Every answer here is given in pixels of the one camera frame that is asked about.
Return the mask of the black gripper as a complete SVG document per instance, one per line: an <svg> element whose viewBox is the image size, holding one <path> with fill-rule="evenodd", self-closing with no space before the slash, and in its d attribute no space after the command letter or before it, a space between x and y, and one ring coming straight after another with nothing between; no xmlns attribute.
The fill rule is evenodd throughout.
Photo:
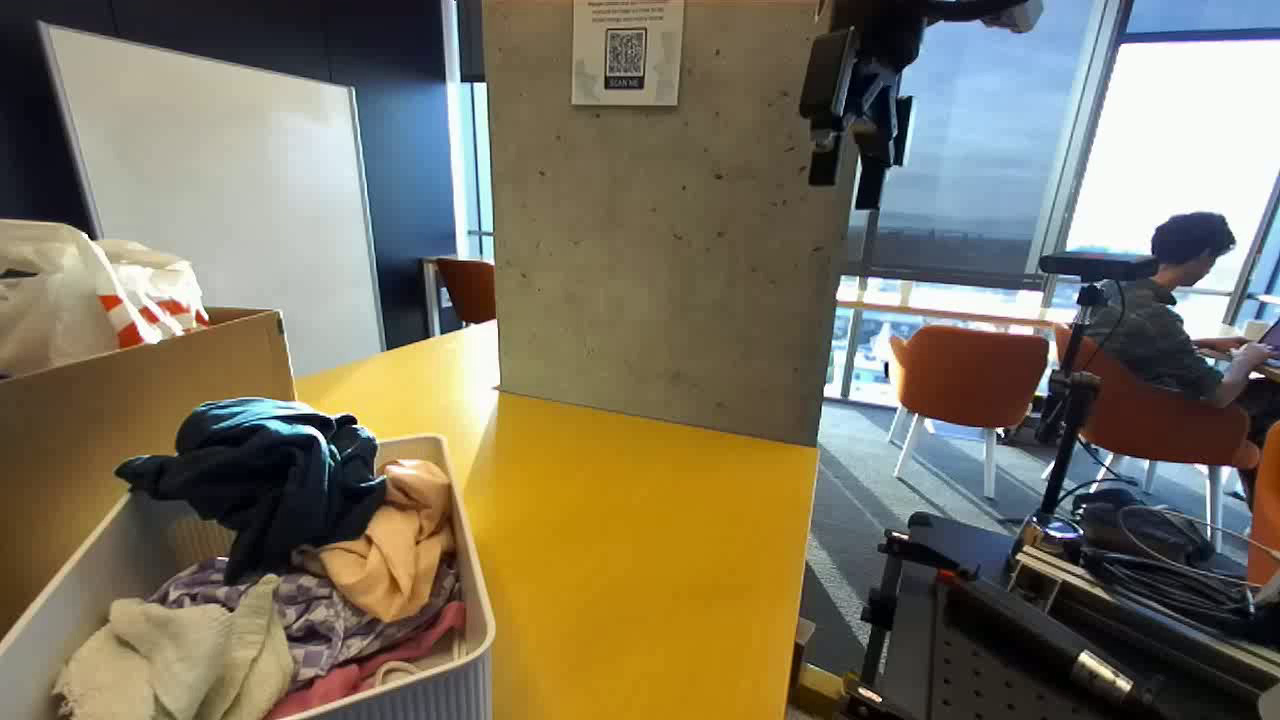
<svg viewBox="0 0 1280 720"><path fill-rule="evenodd" d="M902 160L913 102L901 94L901 71L919 57L919 42L925 0L830 0L799 87L816 189L834 181L839 149L857 140L857 204L881 208L883 178Z"/></svg>

